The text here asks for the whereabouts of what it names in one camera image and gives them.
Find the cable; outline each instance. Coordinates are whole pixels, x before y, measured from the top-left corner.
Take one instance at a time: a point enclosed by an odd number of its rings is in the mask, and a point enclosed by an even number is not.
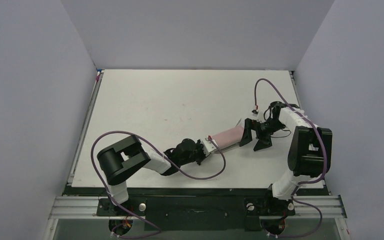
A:
[[[271,136],[272,139],[281,139],[281,138],[286,138],[286,137],[289,137],[289,135],[291,135],[291,131],[290,130],[285,130],[284,132],[289,132],[288,135],[286,136]]]
[[[279,97],[282,99],[282,101],[286,104],[286,106],[288,108],[290,108],[291,110],[294,111],[294,108],[288,103],[288,101],[286,101],[286,99],[282,96],[282,94],[279,92],[278,88],[269,80],[265,79],[265,78],[260,78],[257,80],[257,82],[255,83],[255,87],[254,87],[254,103],[255,103],[255,106],[257,106],[257,85],[260,81],[265,81],[267,82],[268,84],[271,85],[271,87],[276,91],[276,93],[279,95]],[[304,121],[306,121],[308,124],[310,124],[310,126],[313,128],[314,130],[314,133],[317,137],[317,140],[318,142],[320,143],[320,148],[321,148],[321,152],[323,154],[323,170],[321,172],[321,175],[319,178],[317,178],[316,180],[311,180],[311,181],[300,181],[298,182],[298,185],[295,187],[295,189],[293,190],[292,194],[291,194],[291,199],[296,202],[296,203],[299,203],[299,204],[303,204],[303,205],[306,205],[306,206],[309,206],[309,207],[312,207],[314,209],[316,209],[318,211],[318,213],[320,214],[320,221],[318,222],[317,226],[307,232],[307,233],[303,233],[303,234],[298,234],[298,235],[273,235],[271,233],[269,233],[269,235],[272,235],[272,236],[275,236],[275,237],[280,237],[280,238],[302,238],[302,237],[306,237],[310,234],[313,234],[314,232],[316,232],[317,230],[319,230],[320,226],[322,225],[322,220],[323,220],[323,216],[322,216],[322,212],[320,211],[320,209],[315,206],[315,205],[312,205],[312,204],[309,204],[309,203],[306,203],[306,202],[302,202],[302,201],[298,201],[294,198],[294,195],[297,193],[300,185],[302,184],[315,184],[315,183],[318,183],[320,182],[326,175],[326,172],[328,170],[328,155],[326,153],[326,148],[325,148],[325,145],[323,144],[323,140],[322,140],[322,137],[320,136],[320,133],[319,131],[317,131],[317,127],[314,125],[314,123],[312,121],[310,121],[306,116],[304,116],[303,114],[301,114],[300,112],[297,112],[296,111],[296,114],[298,114],[298,116],[300,116]]]
[[[212,176],[208,176],[208,177],[195,177],[195,176],[191,176],[189,174],[187,174],[186,172],[184,172],[183,170],[180,169],[180,167],[178,167],[173,161],[171,161],[168,157],[166,157],[163,153],[161,153],[152,143],[150,143],[148,140],[146,140],[145,138],[139,136],[139,135],[136,135],[134,133],[131,133],[131,132],[128,132],[128,131],[109,131],[109,132],[106,132],[102,135],[100,135],[96,140],[95,142],[92,144],[92,148],[90,149],[90,160],[92,161],[92,165],[93,165],[93,169],[95,170],[96,174],[98,175],[100,181],[102,182],[103,184],[103,187],[105,188],[106,192],[108,193],[108,198],[113,202],[115,203],[120,209],[122,209],[123,211],[125,211],[126,213],[144,221],[145,223],[153,226],[154,228],[157,229],[157,231],[155,232],[151,232],[151,233],[148,233],[148,234],[144,234],[144,235],[140,235],[140,236],[123,236],[123,235],[118,235],[116,234],[118,237],[122,238],[122,239],[142,239],[142,238],[147,238],[147,237],[150,237],[150,236],[154,236],[154,235],[157,235],[159,233],[161,233],[161,229],[155,225],[154,223],[146,220],[145,218],[137,215],[136,213],[128,210],[127,208],[125,208],[124,206],[122,206],[120,203],[118,203],[110,194],[110,190],[108,188],[108,185],[105,183],[105,180],[104,178],[102,177],[102,175],[100,174],[98,168],[97,168],[97,165],[95,164],[95,158],[94,158],[94,151],[95,151],[95,147],[97,145],[97,143],[105,136],[107,135],[111,135],[111,134],[127,134],[127,135],[131,135],[131,136],[136,136],[138,139],[144,141],[146,144],[148,144],[152,149],[154,149],[154,151],[156,153],[158,153],[159,155],[161,155],[165,160],[167,160],[172,166],[174,166],[175,168],[177,168],[182,174],[184,174],[186,177],[189,177],[191,179],[195,179],[195,180],[207,180],[207,179],[212,179],[212,178],[215,178],[217,177],[218,175],[220,175],[226,168],[226,158],[225,158],[225,155],[222,153],[222,150],[219,148],[219,146],[217,146],[213,139],[208,136],[208,140],[211,142],[211,144],[214,145],[215,149],[217,149],[217,151],[220,153],[221,157],[223,158],[223,168],[216,174],[212,175]],[[113,235],[114,231],[122,226],[123,223],[119,224],[118,226],[115,226],[112,231],[111,231],[111,235]]]

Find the pink cloth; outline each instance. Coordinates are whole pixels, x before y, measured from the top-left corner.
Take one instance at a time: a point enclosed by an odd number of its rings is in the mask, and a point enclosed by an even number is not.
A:
[[[244,128],[240,125],[229,130],[211,136],[220,149],[225,149],[233,144],[239,143],[244,133]]]

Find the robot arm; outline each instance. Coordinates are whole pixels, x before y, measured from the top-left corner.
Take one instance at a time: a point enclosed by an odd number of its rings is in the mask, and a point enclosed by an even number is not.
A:
[[[221,149],[237,143],[243,128],[234,127],[213,136],[212,141]],[[185,164],[201,162],[211,153],[217,151],[209,138],[199,139],[196,143],[189,138],[184,139],[175,148],[170,148],[164,153],[174,165],[164,159],[155,151],[146,152],[138,137],[128,136],[104,149],[98,154],[99,166],[105,174],[108,183],[109,194],[113,199],[122,204],[129,199],[126,180],[141,168],[146,168],[159,173],[162,176],[169,176],[178,172],[178,168]]]

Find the gray wall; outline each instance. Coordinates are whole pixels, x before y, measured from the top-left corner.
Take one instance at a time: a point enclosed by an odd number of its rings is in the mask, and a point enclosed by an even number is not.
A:
[[[294,70],[334,0],[61,0],[98,68]]]
[[[353,239],[384,239],[384,0],[337,0],[295,72],[304,109],[333,131],[327,184]]]
[[[59,0],[0,0],[0,240],[42,237],[95,76]]]

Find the metal frame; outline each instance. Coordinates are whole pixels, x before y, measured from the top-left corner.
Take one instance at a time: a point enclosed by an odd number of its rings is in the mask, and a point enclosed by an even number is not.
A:
[[[86,112],[86,117],[84,118],[83,127],[81,128],[80,138],[78,139],[78,144],[75,150],[71,171],[67,179],[67,185],[71,185],[73,183],[74,174],[76,172],[76,167],[79,161],[80,152],[82,151],[82,147],[83,147],[83,141],[85,140],[86,133],[88,131],[89,122],[91,121],[92,112],[94,111],[95,102],[97,100],[98,91],[101,86],[103,77],[104,77],[104,70],[101,70],[99,74],[99,78],[95,83],[95,87],[93,88],[92,96],[90,97],[89,107]]]
[[[125,216],[97,216],[99,199],[106,197],[98,196],[59,196],[55,199],[49,219],[124,219]],[[323,218],[343,219],[346,216],[340,196],[296,196],[299,201],[318,207]],[[313,207],[300,203],[294,203],[295,215],[288,218],[319,218],[319,212]],[[261,216],[260,219],[279,218],[278,216]]]

